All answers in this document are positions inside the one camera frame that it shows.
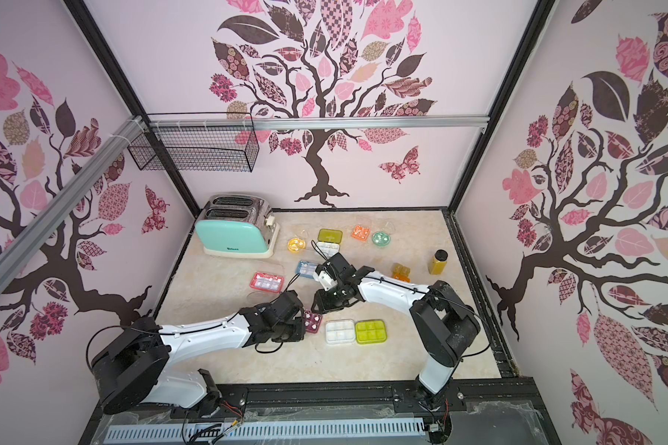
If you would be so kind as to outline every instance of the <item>lime green tray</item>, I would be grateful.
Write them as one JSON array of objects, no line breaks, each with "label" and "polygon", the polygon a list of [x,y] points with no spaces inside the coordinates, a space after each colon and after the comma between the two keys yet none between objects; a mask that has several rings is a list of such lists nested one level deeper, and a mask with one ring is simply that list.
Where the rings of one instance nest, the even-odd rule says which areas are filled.
[{"label": "lime green tray", "polygon": [[360,345],[386,341],[386,325],[383,320],[365,320],[356,324],[356,342]]}]

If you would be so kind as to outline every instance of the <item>beige tabletop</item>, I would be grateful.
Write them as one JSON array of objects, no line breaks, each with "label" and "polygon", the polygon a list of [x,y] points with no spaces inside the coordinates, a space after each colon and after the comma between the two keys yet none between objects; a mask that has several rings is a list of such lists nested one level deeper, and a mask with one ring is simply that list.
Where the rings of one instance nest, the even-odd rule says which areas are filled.
[{"label": "beige tabletop", "polygon": [[[253,295],[250,280],[256,271],[273,272],[289,281],[300,260],[321,262],[313,251],[292,254],[287,241],[294,236],[316,239],[321,228],[344,232],[340,253],[356,268],[371,266],[386,275],[393,263],[410,267],[410,279],[416,284],[448,282],[465,304],[474,307],[468,283],[461,268],[453,241],[441,211],[311,211],[277,213],[281,225],[275,253],[267,260],[220,258],[206,255],[197,234],[191,238],[159,312],[157,322],[164,324],[195,323],[220,318],[240,307],[265,301]],[[356,224],[369,224],[372,233],[393,226],[391,243],[379,248],[370,238],[366,242],[350,236]],[[448,252],[448,263],[442,275],[428,274],[427,264],[436,250]],[[290,289],[297,291],[304,306],[312,304],[319,283],[300,277]],[[267,300],[276,294],[267,295]],[[428,357],[416,327],[408,314],[376,303],[358,303],[344,310],[324,315],[324,322],[351,319],[381,319],[386,325],[384,343],[359,345],[326,343],[324,327],[307,334],[297,343],[285,343],[274,354],[259,354],[254,347],[221,350],[178,363],[174,369],[208,369],[216,383],[285,383],[346,382],[372,380],[409,380],[418,376]],[[487,346],[481,330],[468,353]],[[270,350],[272,343],[258,349]],[[455,371],[458,379],[499,378],[492,351],[467,358]]]}]

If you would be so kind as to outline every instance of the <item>metal wire basket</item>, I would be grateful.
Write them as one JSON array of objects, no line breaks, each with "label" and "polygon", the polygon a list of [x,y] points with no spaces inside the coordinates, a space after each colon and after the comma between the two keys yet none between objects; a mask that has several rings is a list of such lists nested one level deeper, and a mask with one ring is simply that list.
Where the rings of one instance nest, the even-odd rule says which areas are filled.
[{"label": "metal wire basket", "polygon": [[[197,114],[202,113],[179,113],[179,116],[195,118]],[[151,119],[149,128],[129,146],[139,169],[164,169],[153,147],[162,144],[178,170],[252,172],[260,148],[252,115],[246,112],[207,114],[227,114],[228,119]]]}]

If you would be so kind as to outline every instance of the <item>toaster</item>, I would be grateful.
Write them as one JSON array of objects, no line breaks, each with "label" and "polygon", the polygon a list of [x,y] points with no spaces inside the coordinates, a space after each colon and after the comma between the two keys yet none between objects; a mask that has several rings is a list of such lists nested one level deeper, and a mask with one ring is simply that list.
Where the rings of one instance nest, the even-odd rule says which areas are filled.
[{"label": "toaster", "polygon": [[230,258],[269,258],[280,226],[270,204],[244,194],[217,194],[196,219],[206,254]]}]

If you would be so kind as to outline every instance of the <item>yellow-green container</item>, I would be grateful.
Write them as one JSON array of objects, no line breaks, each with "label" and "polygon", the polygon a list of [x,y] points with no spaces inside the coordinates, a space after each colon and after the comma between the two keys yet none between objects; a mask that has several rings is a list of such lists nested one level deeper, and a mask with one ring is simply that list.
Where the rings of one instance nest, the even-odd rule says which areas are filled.
[{"label": "yellow-green container", "polygon": [[440,275],[443,273],[445,265],[448,263],[448,253],[442,249],[435,252],[433,258],[428,263],[428,273],[431,275]]},{"label": "yellow-green container", "polygon": [[356,342],[360,345],[386,341],[386,325],[383,320],[366,320],[356,324]]}]

